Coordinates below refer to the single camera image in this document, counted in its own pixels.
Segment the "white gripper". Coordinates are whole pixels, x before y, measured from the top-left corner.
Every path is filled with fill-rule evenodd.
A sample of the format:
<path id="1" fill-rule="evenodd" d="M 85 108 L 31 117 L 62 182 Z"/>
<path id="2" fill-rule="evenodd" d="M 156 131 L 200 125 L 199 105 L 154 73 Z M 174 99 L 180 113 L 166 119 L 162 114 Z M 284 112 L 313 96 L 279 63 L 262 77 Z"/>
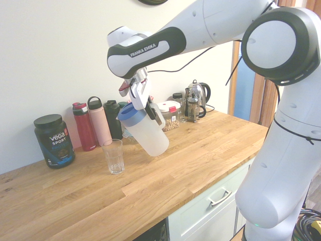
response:
<path id="1" fill-rule="evenodd" d="M 149 96 L 151 91 L 151 81 L 146 78 L 141 82 L 134 82 L 130 87 L 130 99 L 136 110 L 141 110 L 146 107 L 146 113 L 148 114 L 151 120 L 155 120 L 157 113 L 155 108 L 157 105 L 153 103 L 153 96 Z"/>

